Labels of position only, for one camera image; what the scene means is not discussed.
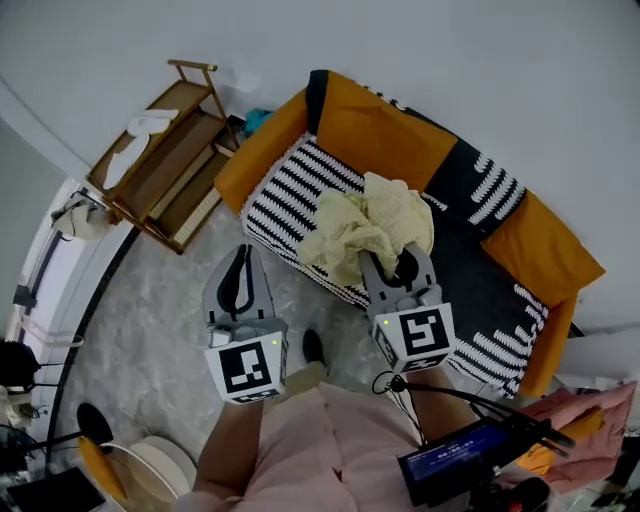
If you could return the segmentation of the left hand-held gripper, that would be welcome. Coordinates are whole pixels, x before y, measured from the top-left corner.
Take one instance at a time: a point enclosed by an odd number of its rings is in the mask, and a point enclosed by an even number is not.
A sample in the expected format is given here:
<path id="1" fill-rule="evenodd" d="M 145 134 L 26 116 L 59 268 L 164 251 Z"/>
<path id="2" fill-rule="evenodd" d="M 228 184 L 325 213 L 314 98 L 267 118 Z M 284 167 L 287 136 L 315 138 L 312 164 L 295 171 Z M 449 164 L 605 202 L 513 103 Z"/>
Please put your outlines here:
<path id="1" fill-rule="evenodd" d="M 267 276 L 259 253 L 251 244 L 233 249 L 214 269 L 203 291 L 206 319 L 215 322 L 224 315 L 235 317 L 243 268 L 247 299 L 239 308 L 240 318 L 258 320 L 209 326 L 209 347 L 204 352 L 221 399 L 232 404 L 283 394 L 289 350 L 287 325 L 273 318 Z"/>

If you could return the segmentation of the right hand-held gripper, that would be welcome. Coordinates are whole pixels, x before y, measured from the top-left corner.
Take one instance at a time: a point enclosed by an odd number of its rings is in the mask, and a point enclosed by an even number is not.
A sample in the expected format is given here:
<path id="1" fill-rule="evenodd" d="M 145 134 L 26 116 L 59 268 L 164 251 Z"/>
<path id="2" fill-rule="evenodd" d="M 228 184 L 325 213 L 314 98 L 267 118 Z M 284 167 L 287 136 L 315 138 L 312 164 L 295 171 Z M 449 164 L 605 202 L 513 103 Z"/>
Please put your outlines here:
<path id="1" fill-rule="evenodd" d="M 385 273 L 375 253 L 361 251 L 359 264 L 371 303 L 398 299 L 399 281 Z M 399 279 L 407 292 L 421 291 L 385 309 L 370 306 L 371 336 L 394 374 L 437 367 L 455 351 L 452 309 L 442 301 L 430 256 L 416 242 L 399 255 Z"/>

